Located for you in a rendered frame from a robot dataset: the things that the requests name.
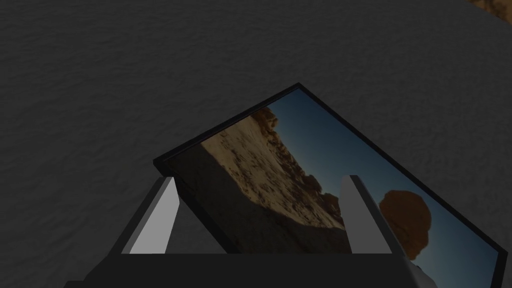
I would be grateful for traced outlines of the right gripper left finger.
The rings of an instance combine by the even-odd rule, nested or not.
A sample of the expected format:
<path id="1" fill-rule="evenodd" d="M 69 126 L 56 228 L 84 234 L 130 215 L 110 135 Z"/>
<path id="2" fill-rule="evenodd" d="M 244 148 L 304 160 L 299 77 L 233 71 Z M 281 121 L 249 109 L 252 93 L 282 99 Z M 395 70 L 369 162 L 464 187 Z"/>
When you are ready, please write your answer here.
<path id="1" fill-rule="evenodd" d="M 164 254 L 179 205 L 174 178 L 158 178 L 109 254 Z"/>

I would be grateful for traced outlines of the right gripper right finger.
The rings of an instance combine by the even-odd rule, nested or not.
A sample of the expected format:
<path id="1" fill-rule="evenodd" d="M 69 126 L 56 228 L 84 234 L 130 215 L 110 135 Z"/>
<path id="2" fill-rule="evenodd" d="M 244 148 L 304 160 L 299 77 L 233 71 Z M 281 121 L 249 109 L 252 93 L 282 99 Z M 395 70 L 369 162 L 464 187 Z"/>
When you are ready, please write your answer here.
<path id="1" fill-rule="evenodd" d="M 338 204 L 351 252 L 404 254 L 395 234 L 356 174 L 346 174 L 341 178 Z"/>

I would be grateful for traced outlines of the black framed landscape picture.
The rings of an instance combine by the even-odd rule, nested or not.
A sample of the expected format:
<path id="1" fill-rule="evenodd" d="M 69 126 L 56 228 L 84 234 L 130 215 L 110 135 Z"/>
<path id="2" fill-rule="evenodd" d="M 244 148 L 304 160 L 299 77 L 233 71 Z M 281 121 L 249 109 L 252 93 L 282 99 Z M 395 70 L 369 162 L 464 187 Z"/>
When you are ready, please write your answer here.
<path id="1" fill-rule="evenodd" d="M 418 288 L 501 288 L 508 253 L 302 84 L 155 158 L 232 254 L 355 254 L 339 206 L 358 176 Z"/>

